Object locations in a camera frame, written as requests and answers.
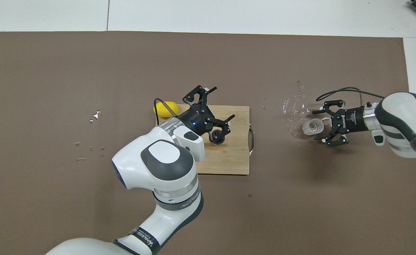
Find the yellow lemon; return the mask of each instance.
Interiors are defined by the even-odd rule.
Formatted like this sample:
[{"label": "yellow lemon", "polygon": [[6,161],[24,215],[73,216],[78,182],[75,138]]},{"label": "yellow lemon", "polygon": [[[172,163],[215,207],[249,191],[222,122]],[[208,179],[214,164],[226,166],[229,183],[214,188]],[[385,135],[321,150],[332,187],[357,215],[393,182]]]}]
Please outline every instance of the yellow lemon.
[{"label": "yellow lemon", "polygon": [[[166,101],[165,102],[169,107],[170,107],[170,109],[172,109],[172,111],[174,111],[174,113],[176,114],[176,115],[178,115],[178,110],[179,110],[179,108],[178,108],[178,105],[175,103],[175,102],[171,102],[171,101]],[[158,102],[157,104],[156,104],[156,108],[158,109],[158,116],[159,117],[162,117],[162,118],[169,118],[169,117],[172,117],[173,115],[169,112],[169,110],[167,110],[167,108],[165,108],[165,106],[161,103],[161,102]]]}]

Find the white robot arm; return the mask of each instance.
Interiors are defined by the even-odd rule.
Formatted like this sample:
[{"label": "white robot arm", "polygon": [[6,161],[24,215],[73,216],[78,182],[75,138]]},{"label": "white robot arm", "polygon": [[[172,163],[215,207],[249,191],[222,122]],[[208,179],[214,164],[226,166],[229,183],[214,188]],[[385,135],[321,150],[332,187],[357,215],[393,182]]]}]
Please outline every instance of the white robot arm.
[{"label": "white robot arm", "polygon": [[[202,134],[221,144],[230,133],[230,120],[214,117],[206,97],[216,89],[197,86],[183,100],[190,108],[154,127],[123,147],[112,158],[117,176],[126,189],[149,189],[156,201],[154,213],[127,236],[112,243],[78,238],[58,245],[48,255],[155,255],[203,208],[203,195],[195,161],[205,158]],[[221,130],[212,130],[218,126]]]},{"label": "white robot arm", "polygon": [[[335,113],[329,110],[334,105],[340,107]],[[344,105],[344,100],[326,101],[320,110],[313,112],[331,115],[331,132],[316,140],[337,146],[349,143],[348,133],[371,131],[376,145],[382,146],[387,141],[400,157],[416,158],[416,94],[397,92],[379,103],[352,109],[343,109]],[[337,134],[341,137],[333,141]]]}]

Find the yellow object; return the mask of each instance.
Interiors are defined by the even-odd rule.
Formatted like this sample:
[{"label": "yellow object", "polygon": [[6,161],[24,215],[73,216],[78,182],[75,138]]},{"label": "yellow object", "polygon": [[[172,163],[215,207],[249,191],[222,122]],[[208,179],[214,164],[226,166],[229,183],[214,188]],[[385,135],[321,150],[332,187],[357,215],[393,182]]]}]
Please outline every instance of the yellow object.
[{"label": "yellow object", "polygon": [[[170,107],[170,109],[172,109],[172,111],[174,111],[176,115],[178,115],[179,108],[175,102],[166,101],[165,103]],[[156,108],[158,109],[159,117],[162,117],[162,118],[173,117],[173,115],[169,112],[169,110],[167,110],[167,108],[165,108],[165,106],[161,102],[158,102],[156,104]]]}]

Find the white floor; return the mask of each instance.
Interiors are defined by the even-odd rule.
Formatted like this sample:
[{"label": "white floor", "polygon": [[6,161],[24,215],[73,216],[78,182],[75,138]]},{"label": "white floor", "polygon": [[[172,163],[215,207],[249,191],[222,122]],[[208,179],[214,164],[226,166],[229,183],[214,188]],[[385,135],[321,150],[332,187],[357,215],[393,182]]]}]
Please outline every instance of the white floor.
[{"label": "white floor", "polygon": [[402,37],[416,92],[409,0],[0,0],[0,31],[170,31]]}]

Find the brown table surface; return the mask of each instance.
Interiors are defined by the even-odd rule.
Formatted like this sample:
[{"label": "brown table surface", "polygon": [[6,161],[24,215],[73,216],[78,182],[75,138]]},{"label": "brown table surface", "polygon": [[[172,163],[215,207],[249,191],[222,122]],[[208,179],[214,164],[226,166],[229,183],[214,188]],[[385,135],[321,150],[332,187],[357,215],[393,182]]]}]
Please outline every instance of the brown table surface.
[{"label": "brown table surface", "polygon": [[[198,84],[218,87],[209,104],[250,106],[250,174],[200,176],[202,213],[160,254],[416,254],[415,160],[369,132],[336,148],[291,136],[282,106],[297,81],[312,109],[345,86],[407,91],[402,39],[0,33],[0,254],[110,241],[144,221],[151,192],[125,190],[111,158],[153,127],[141,105],[179,103]],[[332,98],[359,106],[356,93]]]}]

